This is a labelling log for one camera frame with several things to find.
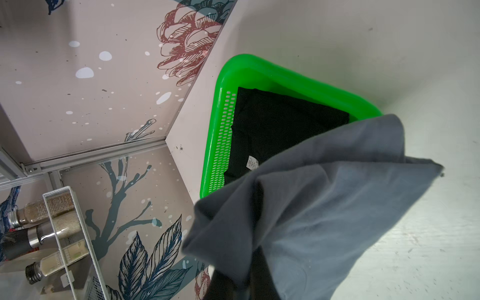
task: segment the blue leaf illustration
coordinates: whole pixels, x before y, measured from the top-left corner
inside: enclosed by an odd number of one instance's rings
[[[52,11],[56,10],[58,7],[62,6],[62,4],[65,2],[65,0],[61,0],[61,3],[59,4],[59,0],[45,0],[48,5],[48,14],[51,14]]]
[[[163,276],[161,276],[155,284],[148,290],[142,290],[141,300],[170,300],[173,295],[175,295],[180,285],[183,281],[183,278],[190,270],[188,269],[178,269],[178,270],[167,270]]]
[[[120,262],[119,288],[124,300],[131,300],[140,291],[148,253],[137,235]]]
[[[151,288],[172,267],[181,243],[181,215],[160,237],[147,263],[142,290]]]
[[[10,223],[8,222],[7,214],[16,207],[18,193],[20,192],[20,186],[16,186],[10,189],[10,195],[8,198],[0,204],[0,239],[5,232],[10,229]],[[0,248],[0,262],[6,259],[3,255],[3,251]]]
[[[111,287],[107,286],[107,290],[110,300],[122,300],[120,293],[116,289],[112,289]]]

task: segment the tree branch illustration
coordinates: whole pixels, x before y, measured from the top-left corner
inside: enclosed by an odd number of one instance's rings
[[[141,138],[144,138],[147,135],[153,134],[155,132],[155,130],[152,130],[152,131],[147,132],[147,133],[145,133],[145,131],[148,129],[148,127],[152,126],[152,124],[155,123],[155,122],[156,122],[155,119],[149,119],[149,120],[147,120],[147,122],[145,122],[145,124],[142,127],[140,127],[139,130],[127,133],[127,135],[125,137],[125,142],[140,140]]]
[[[117,237],[125,230],[127,230],[129,227],[132,227],[132,226],[135,226],[135,225],[142,225],[142,224],[148,224],[148,223],[151,223],[153,221],[153,219],[150,219],[150,220],[137,220],[138,218],[140,218],[144,212],[147,210],[147,208],[150,207],[150,205],[152,205],[152,202],[148,202],[147,206],[143,209],[143,211],[138,215],[138,217],[136,217],[135,219],[123,224],[122,226],[120,226],[118,229],[117,229],[117,233],[115,233],[115,235],[108,240],[108,245],[111,245],[113,243],[113,241],[115,241],[117,239]]]
[[[107,215],[107,219],[105,220],[103,229],[100,230],[100,228],[94,223],[93,216],[92,216],[93,209],[89,209],[85,212],[85,223],[94,230],[96,235],[95,239],[92,240],[92,244],[95,249],[95,254],[97,259],[101,259],[107,254],[109,246],[117,239],[117,237],[122,232],[124,232],[125,230],[127,230],[132,226],[152,223],[152,221],[154,220],[154,219],[138,220],[138,218],[140,218],[145,213],[148,207],[151,206],[152,203],[148,202],[147,206],[136,218],[118,227],[115,234],[110,238],[115,228],[115,225],[117,223],[120,205],[122,201],[125,199],[125,197],[127,196],[126,191],[129,188],[131,188],[133,185],[135,185],[138,181],[143,179],[147,175],[150,168],[152,167],[151,165],[148,165],[147,169],[142,175],[137,173],[135,174],[132,180],[127,181],[128,159],[129,159],[128,156],[125,157],[125,163],[123,162],[122,158],[118,160],[117,172],[113,170],[112,162],[110,161],[100,164],[100,167],[105,172],[108,173],[108,178],[110,179],[110,183],[112,186],[112,198],[110,201],[111,205],[110,205],[110,208],[108,209],[108,215]],[[156,218],[155,220],[157,222],[156,223],[157,226],[161,226],[161,222]]]

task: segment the green plastic basket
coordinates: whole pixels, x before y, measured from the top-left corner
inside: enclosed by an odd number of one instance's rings
[[[232,138],[233,112],[238,87],[259,89],[320,103],[350,114],[350,122],[381,116],[370,102],[349,92],[320,83],[250,54],[232,57],[216,81],[208,128],[200,197],[224,185]]]

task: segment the gray shirt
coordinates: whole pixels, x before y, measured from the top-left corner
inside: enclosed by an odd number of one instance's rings
[[[249,280],[262,246],[282,299],[330,299],[443,167],[405,156],[394,115],[310,138],[201,199],[183,252]]]

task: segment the white paint spot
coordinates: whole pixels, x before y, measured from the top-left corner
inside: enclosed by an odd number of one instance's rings
[[[133,242],[133,238],[137,235],[137,231],[134,230],[128,234],[128,241],[125,243],[127,245],[130,245]]]
[[[101,60],[103,61],[107,61],[107,60],[110,60],[112,59],[112,54],[108,51],[102,51],[100,52],[100,54],[98,55],[98,58],[100,58]]]
[[[163,94],[157,101],[157,105],[162,104],[163,102],[167,101],[170,98],[170,95],[172,95],[172,92],[166,92]]]
[[[78,46],[80,46],[80,42],[78,42],[78,41],[71,41],[70,43],[68,43],[68,46],[77,48]]]
[[[80,70],[75,73],[77,78],[92,78],[94,76],[93,70],[89,67],[81,68]]]

